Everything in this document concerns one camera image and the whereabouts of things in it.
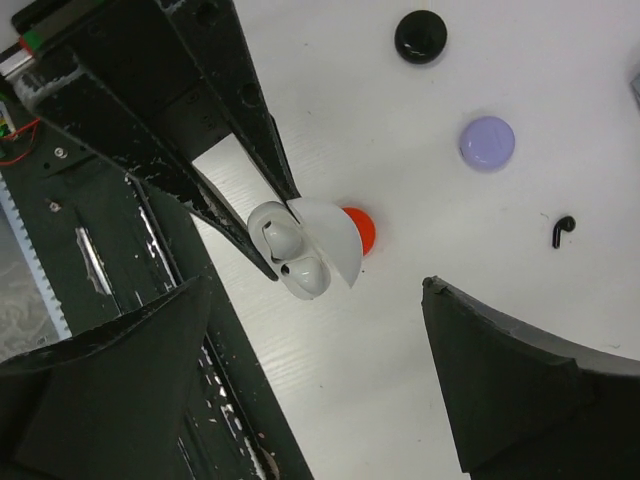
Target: white table surface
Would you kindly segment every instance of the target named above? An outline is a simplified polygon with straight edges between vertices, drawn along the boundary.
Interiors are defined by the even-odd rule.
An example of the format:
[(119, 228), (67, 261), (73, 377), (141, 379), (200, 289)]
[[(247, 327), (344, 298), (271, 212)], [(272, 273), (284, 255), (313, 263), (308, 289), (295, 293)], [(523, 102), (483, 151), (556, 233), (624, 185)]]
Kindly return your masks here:
[[(640, 2), (236, 5), (301, 191), (363, 207), (379, 229), (354, 289), (336, 283), (313, 302), (201, 229), (318, 480), (465, 478), (420, 308), (426, 276), (640, 359), (640, 111), (628, 86), (640, 72)], [(449, 29), (427, 67), (393, 46), (399, 20), (420, 8)], [(482, 114), (516, 133), (495, 174), (457, 150)], [(234, 139), (197, 165), (244, 218), (273, 198)], [(564, 214), (577, 228), (555, 251)]]

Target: screw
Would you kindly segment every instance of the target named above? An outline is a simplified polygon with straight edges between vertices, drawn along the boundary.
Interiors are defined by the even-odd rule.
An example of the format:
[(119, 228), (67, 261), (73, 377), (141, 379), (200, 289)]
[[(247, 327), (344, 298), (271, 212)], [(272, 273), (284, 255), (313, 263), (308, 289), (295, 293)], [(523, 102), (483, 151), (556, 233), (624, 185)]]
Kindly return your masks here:
[(58, 158), (67, 158), (67, 155), (69, 155), (69, 153), (62, 147), (57, 147), (53, 151), (53, 154)]
[(47, 203), (49, 204), (49, 210), (51, 210), (53, 213), (58, 213), (60, 210), (62, 210), (62, 205), (54, 202), (53, 200), (47, 199)]
[(553, 248), (560, 248), (560, 236), (562, 232), (573, 232), (576, 229), (576, 220), (571, 216), (562, 217), (553, 227), (553, 239), (551, 245)]

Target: lavender round lid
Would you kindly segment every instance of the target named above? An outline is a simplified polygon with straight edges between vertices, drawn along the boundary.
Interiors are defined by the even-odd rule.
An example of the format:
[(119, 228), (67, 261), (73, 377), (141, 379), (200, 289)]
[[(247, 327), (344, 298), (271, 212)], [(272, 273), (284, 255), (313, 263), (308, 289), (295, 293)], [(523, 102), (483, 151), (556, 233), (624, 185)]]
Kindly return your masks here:
[(516, 137), (504, 120), (481, 117), (471, 122), (460, 136), (460, 152), (469, 166), (482, 171), (502, 168), (513, 155)]

